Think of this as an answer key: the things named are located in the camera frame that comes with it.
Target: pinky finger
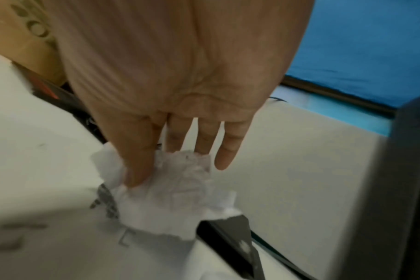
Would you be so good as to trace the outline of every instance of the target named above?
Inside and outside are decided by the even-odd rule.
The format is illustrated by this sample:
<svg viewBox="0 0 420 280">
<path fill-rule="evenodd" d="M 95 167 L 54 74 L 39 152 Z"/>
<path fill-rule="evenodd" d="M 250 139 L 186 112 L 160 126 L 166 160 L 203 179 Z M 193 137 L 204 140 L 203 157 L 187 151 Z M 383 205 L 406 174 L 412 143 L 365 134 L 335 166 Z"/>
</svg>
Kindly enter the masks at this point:
<svg viewBox="0 0 420 280">
<path fill-rule="evenodd" d="M 238 153 L 252 120 L 243 122 L 225 122 L 224 139 L 215 157 L 215 167 L 219 170 L 226 169 Z"/>
</svg>

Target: tissue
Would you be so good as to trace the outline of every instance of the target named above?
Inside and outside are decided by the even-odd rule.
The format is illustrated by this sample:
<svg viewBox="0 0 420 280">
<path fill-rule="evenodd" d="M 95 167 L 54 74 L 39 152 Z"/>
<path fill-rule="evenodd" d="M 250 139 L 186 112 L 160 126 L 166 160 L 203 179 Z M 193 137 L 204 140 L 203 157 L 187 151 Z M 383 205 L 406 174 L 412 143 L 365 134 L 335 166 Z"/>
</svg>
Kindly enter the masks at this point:
<svg viewBox="0 0 420 280">
<path fill-rule="evenodd" d="M 152 176 L 135 188 L 123 184 L 126 168 L 110 143 L 91 158 L 104 180 L 98 196 L 107 216 L 131 229 L 191 240 L 202 220 L 242 214 L 234 207 L 236 193 L 212 184 L 209 155 L 158 150 Z"/>
</svg>

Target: blue backdrop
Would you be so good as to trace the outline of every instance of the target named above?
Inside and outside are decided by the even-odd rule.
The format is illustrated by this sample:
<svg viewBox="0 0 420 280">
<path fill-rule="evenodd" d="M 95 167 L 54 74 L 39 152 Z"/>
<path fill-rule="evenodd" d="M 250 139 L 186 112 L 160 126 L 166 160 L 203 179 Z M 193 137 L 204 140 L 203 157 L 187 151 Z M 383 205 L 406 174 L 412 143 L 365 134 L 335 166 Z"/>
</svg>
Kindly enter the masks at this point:
<svg viewBox="0 0 420 280">
<path fill-rule="evenodd" d="M 420 95 L 420 0 L 317 0 L 288 75 L 399 107 Z"/>
</svg>

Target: hand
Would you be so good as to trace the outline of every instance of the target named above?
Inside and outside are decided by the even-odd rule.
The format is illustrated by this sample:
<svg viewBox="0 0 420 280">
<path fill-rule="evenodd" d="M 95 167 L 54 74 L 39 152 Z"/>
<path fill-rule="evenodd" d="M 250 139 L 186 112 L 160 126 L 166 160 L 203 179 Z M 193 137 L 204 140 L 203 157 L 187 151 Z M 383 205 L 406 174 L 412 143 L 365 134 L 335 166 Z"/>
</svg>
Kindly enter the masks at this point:
<svg viewBox="0 0 420 280">
<path fill-rule="evenodd" d="M 287 71 L 313 0 L 48 0 L 67 77 L 129 169 L 127 186 L 198 118 L 195 152 L 229 166 Z"/>
</svg>

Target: cardboard box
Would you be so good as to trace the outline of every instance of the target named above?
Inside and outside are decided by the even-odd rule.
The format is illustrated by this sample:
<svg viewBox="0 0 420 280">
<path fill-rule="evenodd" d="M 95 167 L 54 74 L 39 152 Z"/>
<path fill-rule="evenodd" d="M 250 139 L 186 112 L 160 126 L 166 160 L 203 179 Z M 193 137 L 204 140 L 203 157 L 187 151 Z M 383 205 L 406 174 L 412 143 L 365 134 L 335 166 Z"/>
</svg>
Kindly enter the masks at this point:
<svg viewBox="0 0 420 280">
<path fill-rule="evenodd" d="M 0 54 L 56 85 L 66 81 L 41 0 L 0 0 Z"/>
</svg>

